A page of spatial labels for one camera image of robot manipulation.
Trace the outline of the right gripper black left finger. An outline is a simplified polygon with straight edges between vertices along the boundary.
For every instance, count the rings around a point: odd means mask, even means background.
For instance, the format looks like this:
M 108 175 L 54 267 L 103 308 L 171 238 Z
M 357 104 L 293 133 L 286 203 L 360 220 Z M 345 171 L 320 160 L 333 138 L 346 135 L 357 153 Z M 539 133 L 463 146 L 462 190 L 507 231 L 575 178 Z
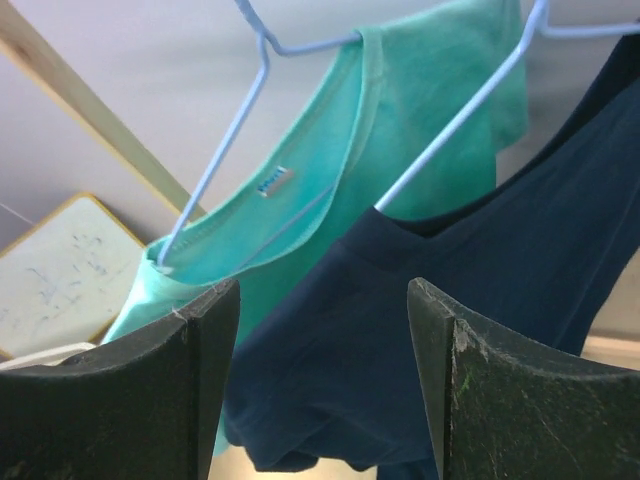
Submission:
M 204 479 L 240 314 L 219 283 L 57 366 L 1 374 L 5 479 Z

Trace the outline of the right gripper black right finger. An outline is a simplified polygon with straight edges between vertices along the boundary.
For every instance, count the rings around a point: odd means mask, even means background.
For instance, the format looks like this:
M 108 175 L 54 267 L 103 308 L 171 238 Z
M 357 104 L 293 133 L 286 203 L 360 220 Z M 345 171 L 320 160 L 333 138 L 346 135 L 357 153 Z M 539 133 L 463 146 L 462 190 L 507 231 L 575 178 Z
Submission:
M 408 318 L 442 479 L 635 479 L 639 374 L 531 340 L 412 280 Z

